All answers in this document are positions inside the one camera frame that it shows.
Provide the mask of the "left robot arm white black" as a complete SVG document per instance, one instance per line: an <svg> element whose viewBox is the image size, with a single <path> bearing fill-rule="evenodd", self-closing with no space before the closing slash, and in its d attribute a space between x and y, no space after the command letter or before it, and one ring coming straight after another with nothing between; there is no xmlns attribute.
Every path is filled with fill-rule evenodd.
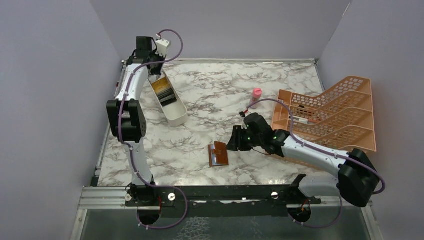
<svg viewBox="0 0 424 240"><path fill-rule="evenodd" d="M150 65L156 60L153 41L147 36L136 38L135 50L124 61L121 89L115 99L106 103L112 134L123 145L131 169L131 195L139 190L138 199L147 206L155 203L157 191L144 149L147 121L140 97L144 84L151 76Z"/></svg>

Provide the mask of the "brown leather card holder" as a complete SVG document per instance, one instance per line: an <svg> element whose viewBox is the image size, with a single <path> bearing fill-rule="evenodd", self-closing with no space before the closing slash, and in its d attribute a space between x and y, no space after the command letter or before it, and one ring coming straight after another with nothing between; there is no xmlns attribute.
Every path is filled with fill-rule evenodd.
<svg viewBox="0 0 424 240"><path fill-rule="evenodd" d="M224 142L215 141L208 145L208 158L210 167L221 167L229 165L227 145Z"/></svg>

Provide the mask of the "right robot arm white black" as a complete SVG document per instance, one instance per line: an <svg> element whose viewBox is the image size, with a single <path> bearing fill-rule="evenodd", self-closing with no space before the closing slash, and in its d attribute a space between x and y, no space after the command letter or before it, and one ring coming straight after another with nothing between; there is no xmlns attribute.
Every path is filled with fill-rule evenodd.
<svg viewBox="0 0 424 240"><path fill-rule="evenodd" d="M235 125L226 145L232 152L247 152L260 147L269 155L293 158L318 167L328 176L304 176L288 190L289 199L300 204L307 198L341 197L363 208L378 193L382 182L371 160L358 148L335 150L298 138L283 129L272 129L262 115L252 113Z"/></svg>

